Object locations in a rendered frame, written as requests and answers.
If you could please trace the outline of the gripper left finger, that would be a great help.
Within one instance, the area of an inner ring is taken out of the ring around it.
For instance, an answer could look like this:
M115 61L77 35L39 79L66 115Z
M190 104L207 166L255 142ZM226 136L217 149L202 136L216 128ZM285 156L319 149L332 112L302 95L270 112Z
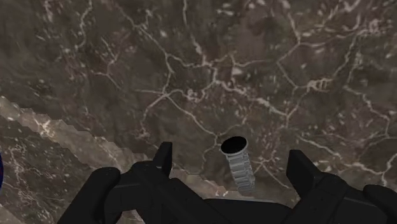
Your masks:
M93 171L57 224L116 224L136 210L145 224L217 224L218 215L177 178L169 178L172 143L162 142L153 160L126 172L115 167Z

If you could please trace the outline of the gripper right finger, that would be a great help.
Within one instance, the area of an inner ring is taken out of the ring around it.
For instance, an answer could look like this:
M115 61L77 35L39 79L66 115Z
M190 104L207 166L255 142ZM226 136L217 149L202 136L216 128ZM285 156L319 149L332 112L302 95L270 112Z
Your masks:
M300 197L282 224L397 224L397 192L381 185L353 188L290 150L286 175Z

